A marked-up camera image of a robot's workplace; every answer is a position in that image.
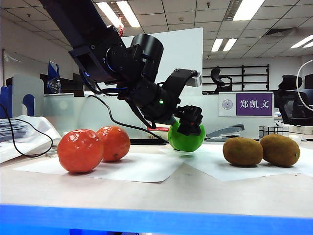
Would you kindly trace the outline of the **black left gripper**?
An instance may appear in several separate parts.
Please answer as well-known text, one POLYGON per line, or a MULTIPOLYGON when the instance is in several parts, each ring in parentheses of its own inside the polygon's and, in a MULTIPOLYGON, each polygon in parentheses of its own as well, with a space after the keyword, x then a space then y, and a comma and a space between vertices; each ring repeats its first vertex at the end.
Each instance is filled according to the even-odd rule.
POLYGON ((200 124, 203 118, 202 109, 197 106, 178 106, 179 99, 164 90, 156 83, 142 78, 137 82, 120 82, 117 88, 122 89, 118 95, 119 100, 127 102, 133 113, 145 124, 150 121, 173 125, 175 116, 179 118, 178 132, 186 136, 200 135, 200 124))

